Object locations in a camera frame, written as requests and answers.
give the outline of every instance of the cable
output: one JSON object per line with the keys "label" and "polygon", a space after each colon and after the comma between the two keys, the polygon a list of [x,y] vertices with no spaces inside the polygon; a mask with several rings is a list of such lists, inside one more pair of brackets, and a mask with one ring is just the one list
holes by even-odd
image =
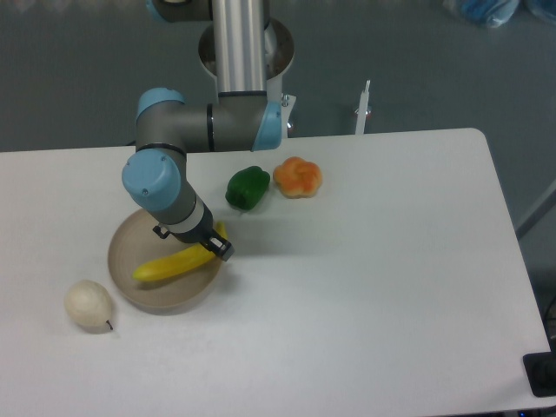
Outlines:
{"label": "cable", "polygon": [[543,324],[546,324],[546,322],[548,321],[548,314],[550,313],[550,309],[553,307],[555,302],[556,302],[556,295],[551,299],[550,303],[548,304],[548,307],[545,310],[545,313],[542,315]]}

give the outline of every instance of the orange toy fruit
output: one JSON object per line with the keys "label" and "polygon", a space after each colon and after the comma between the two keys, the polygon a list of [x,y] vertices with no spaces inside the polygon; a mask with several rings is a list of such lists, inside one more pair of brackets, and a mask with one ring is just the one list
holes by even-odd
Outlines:
{"label": "orange toy fruit", "polygon": [[288,198],[312,197],[322,184],[321,169],[299,156],[288,158],[273,174],[280,191]]}

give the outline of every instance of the green pepper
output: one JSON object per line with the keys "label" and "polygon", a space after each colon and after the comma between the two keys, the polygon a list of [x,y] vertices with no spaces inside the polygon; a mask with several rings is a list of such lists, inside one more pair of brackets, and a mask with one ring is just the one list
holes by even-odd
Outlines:
{"label": "green pepper", "polygon": [[228,182],[226,200],[241,210],[250,210],[262,199],[270,183],[270,174],[261,167],[249,167],[236,173]]}

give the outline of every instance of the yellow banana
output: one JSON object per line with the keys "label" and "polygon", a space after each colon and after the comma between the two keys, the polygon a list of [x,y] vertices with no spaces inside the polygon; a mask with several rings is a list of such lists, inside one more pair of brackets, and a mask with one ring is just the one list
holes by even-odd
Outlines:
{"label": "yellow banana", "polygon": [[[228,239],[223,222],[218,222],[215,230],[224,239]],[[143,282],[160,281],[189,272],[211,261],[214,257],[215,254],[205,249],[201,243],[196,243],[176,254],[143,263],[132,276]]]}

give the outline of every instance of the white table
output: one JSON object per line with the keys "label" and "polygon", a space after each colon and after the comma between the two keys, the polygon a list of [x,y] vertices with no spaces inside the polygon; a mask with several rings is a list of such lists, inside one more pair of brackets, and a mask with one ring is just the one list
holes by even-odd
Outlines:
{"label": "white table", "polygon": [[[236,255],[188,311],[147,314],[109,277],[136,205],[132,148],[0,155],[0,414],[422,416],[548,407],[523,354],[548,350],[484,136],[472,129],[289,139],[189,156]],[[230,176],[298,155],[314,199],[271,187],[253,212]],[[67,288],[102,283],[116,330],[86,334]]]}

